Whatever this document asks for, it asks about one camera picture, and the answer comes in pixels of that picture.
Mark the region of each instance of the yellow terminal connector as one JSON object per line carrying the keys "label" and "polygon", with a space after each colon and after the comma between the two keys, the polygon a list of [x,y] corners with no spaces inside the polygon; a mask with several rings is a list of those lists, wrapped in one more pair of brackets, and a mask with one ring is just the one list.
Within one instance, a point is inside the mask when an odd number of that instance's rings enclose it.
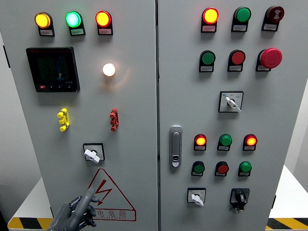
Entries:
{"label": "yellow terminal connector", "polygon": [[69,118],[68,112],[66,108],[62,108],[62,110],[57,114],[59,118],[59,124],[62,125],[60,127],[60,131],[65,131],[69,127]]}

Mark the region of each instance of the lightning bolt symbol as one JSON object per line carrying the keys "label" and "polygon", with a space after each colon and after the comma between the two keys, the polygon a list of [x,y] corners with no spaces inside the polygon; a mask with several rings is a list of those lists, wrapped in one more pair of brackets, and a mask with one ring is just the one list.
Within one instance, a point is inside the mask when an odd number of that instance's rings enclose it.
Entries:
{"label": "lightning bolt symbol", "polygon": [[104,198],[98,202],[98,206],[100,206],[103,203],[103,200],[106,198],[106,196],[111,192],[112,189],[106,189],[103,191],[100,191],[102,189],[102,187],[104,186],[104,184],[106,183],[106,180],[103,180],[102,183],[100,184],[100,186],[98,187],[98,189],[96,190],[95,194],[97,193],[102,193],[102,192],[107,192],[106,195],[104,196]]}

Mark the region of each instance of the digital power meter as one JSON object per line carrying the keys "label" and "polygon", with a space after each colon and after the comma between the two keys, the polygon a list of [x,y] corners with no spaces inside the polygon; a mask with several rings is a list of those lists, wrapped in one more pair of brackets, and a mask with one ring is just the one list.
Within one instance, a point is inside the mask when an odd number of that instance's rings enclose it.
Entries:
{"label": "digital power meter", "polygon": [[73,47],[27,48],[26,53],[37,92],[80,90]]}

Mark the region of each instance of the white glowing light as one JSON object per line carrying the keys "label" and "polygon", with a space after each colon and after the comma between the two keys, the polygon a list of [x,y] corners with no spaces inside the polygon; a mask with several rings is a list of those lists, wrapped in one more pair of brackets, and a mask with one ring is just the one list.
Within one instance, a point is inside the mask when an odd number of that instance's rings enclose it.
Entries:
{"label": "white glowing light", "polygon": [[103,67],[103,73],[107,76],[113,76],[115,74],[116,67],[113,64],[106,64]]}

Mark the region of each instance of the robotic hand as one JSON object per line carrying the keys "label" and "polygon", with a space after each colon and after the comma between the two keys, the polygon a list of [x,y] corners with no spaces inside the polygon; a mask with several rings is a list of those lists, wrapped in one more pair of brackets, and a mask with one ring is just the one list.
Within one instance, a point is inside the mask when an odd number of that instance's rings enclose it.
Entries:
{"label": "robotic hand", "polygon": [[94,195],[94,189],[89,188],[83,196],[79,196],[71,203],[64,203],[52,220],[48,231],[79,231],[91,225],[96,227],[93,217],[95,209],[90,202],[98,202],[99,198]]}

